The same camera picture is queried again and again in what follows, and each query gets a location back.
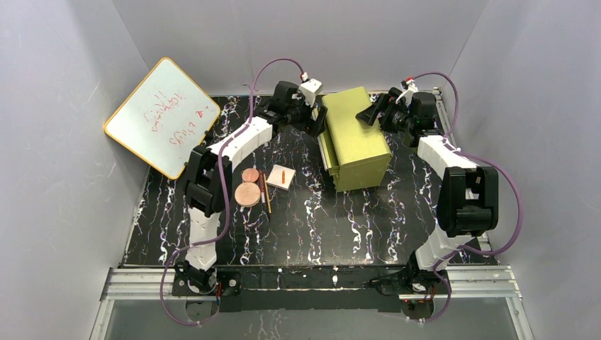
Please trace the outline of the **green drawer cabinet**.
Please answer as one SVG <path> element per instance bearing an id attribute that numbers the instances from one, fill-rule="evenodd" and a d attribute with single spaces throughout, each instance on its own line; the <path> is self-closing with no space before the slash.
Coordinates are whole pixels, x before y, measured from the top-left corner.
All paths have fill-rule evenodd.
<path id="1" fill-rule="evenodd" d="M 391 162 L 379 124 L 370 126 L 356 118 L 371 105 L 363 86 L 322 97 L 327 114 L 319 142 L 324 167 L 337 192 L 379 186 Z"/>

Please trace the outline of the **white square makeup box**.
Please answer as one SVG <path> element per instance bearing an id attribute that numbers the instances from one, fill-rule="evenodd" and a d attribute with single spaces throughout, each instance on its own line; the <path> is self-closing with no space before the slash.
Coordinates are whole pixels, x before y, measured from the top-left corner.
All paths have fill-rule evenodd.
<path id="1" fill-rule="evenodd" d="M 269 186 L 288 191 L 295 175 L 295 169 L 275 164 L 267 176 L 266 183 Z"/>

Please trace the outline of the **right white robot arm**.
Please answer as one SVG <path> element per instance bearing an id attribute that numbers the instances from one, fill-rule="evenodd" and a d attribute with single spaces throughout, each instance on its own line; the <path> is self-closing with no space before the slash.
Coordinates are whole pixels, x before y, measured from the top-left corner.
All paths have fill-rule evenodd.
<path id="1" fill-rule="evenodd" d="M 401 132 L 416 155 L 439 176 L 442 184 L 436 209 L 437 225 L 414 251 L 401 280 L 413 289 L 429 288 L 443 277 L 454 252 L 498 224 L 498 171 L 479 166 L 459 154 L 436 129 L 437 98 L 433 93 L 391 88 L 356 119 L 384 132 Z"/>

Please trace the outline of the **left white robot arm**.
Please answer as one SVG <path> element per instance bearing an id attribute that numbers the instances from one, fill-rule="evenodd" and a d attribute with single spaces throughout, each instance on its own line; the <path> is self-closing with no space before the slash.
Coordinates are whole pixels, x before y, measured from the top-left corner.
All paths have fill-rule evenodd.
<path id="1" fill-rule="evenodd" d="M 249 119 L 236 131 L 209 147 L 197 146 L 190 154 L 184 179 L 184 197 L 190 220 L 185 259 L 174 264 L 177 275 L 200 294 L 217 287 L 215 243 L 225 235 L 220 217 L 230 214 L 232 173 L 256 149 L 291 126 L 311 137 L 325 131 L 327 109 L 317 105 L 322 82 L 297 85 L 280 81 L 274 93 L 250 108 Z"/>

